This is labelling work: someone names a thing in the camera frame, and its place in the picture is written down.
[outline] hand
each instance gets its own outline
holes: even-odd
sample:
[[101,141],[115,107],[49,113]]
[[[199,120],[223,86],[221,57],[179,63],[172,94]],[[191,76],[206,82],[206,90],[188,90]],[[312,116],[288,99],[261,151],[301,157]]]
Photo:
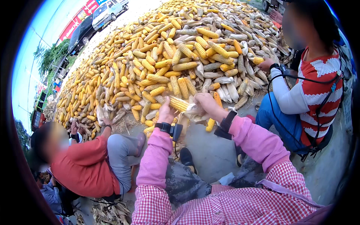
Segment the hand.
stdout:
[[265,61],[260,63],[259,65],[257,65],[257,67],[262,70],[262,71],[266,71],[267,73],[270,73],[270,66],[272,64],[274,64],[274,60],[270,59],[270,58],[266,58],[264,57]]
[[196,104],[200,104],[206,111],[204,118],[212,118],[213,120],[222,122],[229,114],[228,111],[220,107],[210,93],[197,93],[194,96]]
[[52,177],[50,181],[53,186],[56,186],[56,179],[54,177]]
[[105,123],[105,125],[110,125],[110,126],[112,126],[112,122],[110,121],[109,118],[101,118],[101,119],[99,119],[99,120],[103,121],[103,122]]
[[71,134],[77,134],[76,119],[71,123]]
[[170,97],[167,96],[165,103],[159,109],[158,123],[165,122],[171,124],[173,122],[176,116],[175,115],[176,109],[169,107],[169,104],[170,104]]
[[269,11],[269,16],[278,24],[283,24],[283,15],[281,15],[281,13],[279,13],[275,9]]

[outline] gray pants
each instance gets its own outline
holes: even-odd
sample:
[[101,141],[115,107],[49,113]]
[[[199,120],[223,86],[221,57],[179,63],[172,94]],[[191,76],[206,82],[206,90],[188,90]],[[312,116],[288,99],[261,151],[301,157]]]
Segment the gray pants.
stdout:
[[[190,200],[206,197],[211,193],[211,184],[201,180],[189,167],[170,158],[165,178],[165,191],[175,207]],[[229,186],[235,188],[255,187],[255,183],[264,178],[265,174],[261,164],[246,156]]]
[[131,188],[131,168],[129,156],[136,155],[139,140],[134,137],[113,134],[108,139],[108,159],[110,168],[120,183],[120,194]]

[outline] sky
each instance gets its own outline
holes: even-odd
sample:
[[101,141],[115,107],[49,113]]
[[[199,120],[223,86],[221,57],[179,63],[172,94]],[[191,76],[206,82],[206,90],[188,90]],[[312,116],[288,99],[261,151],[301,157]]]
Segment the sky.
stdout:
[[86,0],[46,0],[29,23],[15,60],[11,93],[14,117],[21,120],[29,134],[32,132],[30,115],[27,111],[30,113],[33,111],[36,96],[35,86],[40,79],[37,61],[32,67],[33,53],[41,41],[36,33],[40,36],[44,35],[42,39],[52,46],[57,42],[59,35],[70,19],[86,2]]

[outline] white van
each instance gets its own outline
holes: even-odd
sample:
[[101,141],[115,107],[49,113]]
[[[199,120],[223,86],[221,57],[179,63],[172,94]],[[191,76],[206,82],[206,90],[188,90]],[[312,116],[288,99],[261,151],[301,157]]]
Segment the white van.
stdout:
[[128,3],[129,0],[109,0],[102,3],[93,14],[93,28],[97,31],[110,20],[116,20],[122,10],[128,10]]

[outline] tree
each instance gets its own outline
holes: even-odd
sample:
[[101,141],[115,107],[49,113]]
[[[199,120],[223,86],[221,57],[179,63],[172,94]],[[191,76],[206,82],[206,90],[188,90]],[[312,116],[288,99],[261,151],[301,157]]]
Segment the tree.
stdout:
[[56,67],[51,66],[51,64],[56,66],[58,65],[62,57],[68,53],[69,43],[70,39],[65,39],[58,46],[53,44],[51,48],[45,50],[45,47],[40,45],[36,49],[33,54],[35,59],[39,62],[39,73],[41,76],[43,76],[46,72],[48,72],[49,75],[53,72],[52,74],[54,76]]
[[21,148],[23,149],[25,158],[27,158],[27,153],[29,151],[29,138],[30,137],[20,120],[15,119],[15,127],[16,127],[16,131],[18,133]]

